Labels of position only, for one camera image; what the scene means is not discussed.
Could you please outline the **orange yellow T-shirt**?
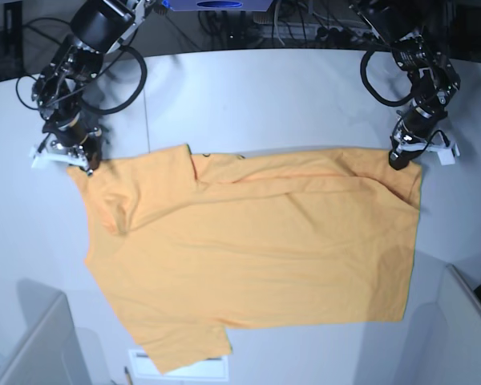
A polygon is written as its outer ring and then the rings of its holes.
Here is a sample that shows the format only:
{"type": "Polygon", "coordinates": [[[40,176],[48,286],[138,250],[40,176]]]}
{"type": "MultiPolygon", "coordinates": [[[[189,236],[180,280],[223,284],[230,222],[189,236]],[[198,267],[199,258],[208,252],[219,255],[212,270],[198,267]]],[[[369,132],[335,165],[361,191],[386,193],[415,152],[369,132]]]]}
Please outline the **orange yellow T-shirt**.
{"type": "Polygon", "coordinates": [[[383,150],[244,158],[185,145],[70,167],[85,263],[161,373],[228,355],[229,328],[402,320],[422,169],[383,150]]]}

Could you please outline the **grey partition panel right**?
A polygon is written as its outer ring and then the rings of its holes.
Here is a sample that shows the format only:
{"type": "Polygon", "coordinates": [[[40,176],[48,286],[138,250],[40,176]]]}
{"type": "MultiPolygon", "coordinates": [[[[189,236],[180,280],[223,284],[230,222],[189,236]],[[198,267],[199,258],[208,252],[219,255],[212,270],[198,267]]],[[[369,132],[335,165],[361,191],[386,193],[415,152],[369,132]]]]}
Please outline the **grey partition panel right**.
{"type": "Polygon", "coordinates": [[[393,383],[481,384],[481,304],[454,266],[414,312],[393,383]]]}

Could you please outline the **grey partition panel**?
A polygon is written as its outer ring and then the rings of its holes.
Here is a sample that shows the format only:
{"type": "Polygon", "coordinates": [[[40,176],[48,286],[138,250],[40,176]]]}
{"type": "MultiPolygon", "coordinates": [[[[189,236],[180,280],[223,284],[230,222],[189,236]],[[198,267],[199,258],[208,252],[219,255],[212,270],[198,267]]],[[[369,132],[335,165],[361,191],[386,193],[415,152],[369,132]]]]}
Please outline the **grey partition panel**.
{"type": "Polygon", "coordinates": [[[67,296],[58,291],[0,363],[0,384],[91,384],[67,296]]]}
{"type": "Polygon", "coordinates": [[[454,266],[414,312],[393,383],[481,384],[481,304],[454,266]]]}

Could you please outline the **grey partition panel left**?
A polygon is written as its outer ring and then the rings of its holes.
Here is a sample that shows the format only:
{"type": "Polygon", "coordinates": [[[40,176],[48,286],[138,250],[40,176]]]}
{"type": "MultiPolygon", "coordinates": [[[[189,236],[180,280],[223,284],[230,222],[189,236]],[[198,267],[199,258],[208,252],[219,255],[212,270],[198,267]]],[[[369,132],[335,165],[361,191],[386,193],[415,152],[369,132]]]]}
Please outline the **grey partition panel left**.
{"type": "Polygon", "coordinates": [[[67,296],[58,291],[0,363],[0,384],[91,384],[67,296]]]}

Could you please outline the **white paper label sheet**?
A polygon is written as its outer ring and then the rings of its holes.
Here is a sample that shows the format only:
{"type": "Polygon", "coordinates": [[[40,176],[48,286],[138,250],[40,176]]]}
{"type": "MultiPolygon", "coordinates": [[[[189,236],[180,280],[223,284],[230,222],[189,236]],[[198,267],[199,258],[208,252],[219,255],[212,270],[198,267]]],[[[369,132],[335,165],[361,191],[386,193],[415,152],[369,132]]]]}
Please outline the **white paper label sheet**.
{"type": "Polygon", "coordinates": [[[226,356],[206,359],[161,374],[142,349],[130,349],[127,352],[131,361],[133,375],[139,379],[188,382],[229,381],[229,365],[226,356]]]}

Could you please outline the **pencil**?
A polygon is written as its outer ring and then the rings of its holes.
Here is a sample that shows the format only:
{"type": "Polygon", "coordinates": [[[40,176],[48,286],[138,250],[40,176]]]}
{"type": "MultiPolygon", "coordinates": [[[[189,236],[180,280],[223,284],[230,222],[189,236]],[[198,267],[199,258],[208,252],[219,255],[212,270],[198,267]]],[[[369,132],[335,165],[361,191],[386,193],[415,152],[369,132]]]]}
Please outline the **pencil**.
{"type": "Polygon", "coordinates": [[[133,380],[131,378],[130,372],[127,367],[124,367],[123,369],[126,380],[127,380],[127,385],[133,385],[133,380]]]}

